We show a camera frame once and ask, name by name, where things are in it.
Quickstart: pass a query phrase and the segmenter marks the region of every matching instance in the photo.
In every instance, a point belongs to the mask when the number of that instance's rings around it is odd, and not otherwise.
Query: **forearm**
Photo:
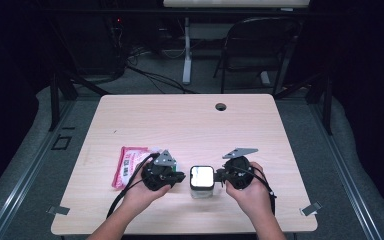
[[[258,215],[251,219],[259,240],[284,240],[285,235],[272,214]]]
[[[123,204],[118,207],[110,217],[108,217],[97,228],[89,240],[93,239],[117,239],[120,240],[127,228],[127,225],[136,217],[136,213],[132,213]]]

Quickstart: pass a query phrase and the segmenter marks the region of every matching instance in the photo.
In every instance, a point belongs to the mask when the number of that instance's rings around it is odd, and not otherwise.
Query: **person's left hand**
[[[132,184],[142,180],[142,171],[143,167],[139,169]],[[143,210],[145,210],[149,205],[151,205],[154,200],[164,196],[168,190],[170,190],[170,188],[170,185],[165,185],[157,191],[152,191],[149,190],[141,181],[127,191],[121,206],[125,206],[127,209],[129,209],[129,212],[133,215],[131,217],[134,218]]]

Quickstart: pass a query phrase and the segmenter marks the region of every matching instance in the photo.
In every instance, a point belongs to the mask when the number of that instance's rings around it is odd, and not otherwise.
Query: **wooden tabletop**
[[[216,104],[226,105],[219,111]],[[220,183],[214,196],[193,199],[189,171],[194,165],[219,169],[235,148],[263,166],[277,195],[276,217],[284,232],[317,228],[277,107],[266,94],[108,95],[102,97],[56,215],[57,235],[90,234],[106,218],[119,194],[111,187],[121,147],[168,149],[186,173],[164,197],[128,226],[126,234],[214,234],[255,232],[247,216]]]
[[[306,8],[310,0],[164,0],[165,7]]]

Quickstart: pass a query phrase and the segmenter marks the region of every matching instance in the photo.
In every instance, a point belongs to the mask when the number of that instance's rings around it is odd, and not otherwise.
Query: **snack bag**
[[[157,151],[147,147],[122,147],[117,171],[111,186],[117,190],[124,189],[135,171],[136,165],[141,163],[149,154],[155,152]]]

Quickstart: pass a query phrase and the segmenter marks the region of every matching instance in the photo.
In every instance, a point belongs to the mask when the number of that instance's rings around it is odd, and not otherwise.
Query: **chair backrest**
[[[298,35],[300,29],[300,23],[294,18],[247,18],[232,26],[224,47],[233,54],[243,51],[247,55],[273,56]]]

